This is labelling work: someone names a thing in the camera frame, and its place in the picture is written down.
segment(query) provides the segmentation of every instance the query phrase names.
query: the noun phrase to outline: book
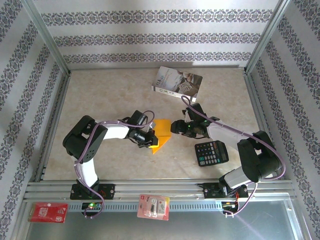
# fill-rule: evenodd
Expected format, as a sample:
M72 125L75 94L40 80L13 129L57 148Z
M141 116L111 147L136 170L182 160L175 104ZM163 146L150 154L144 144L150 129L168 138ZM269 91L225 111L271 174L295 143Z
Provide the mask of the book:
M202 78L202 76L189 72L181 72L173 68L161 66L151 89L155 92L178 98L185 95L190 101L195 102Z

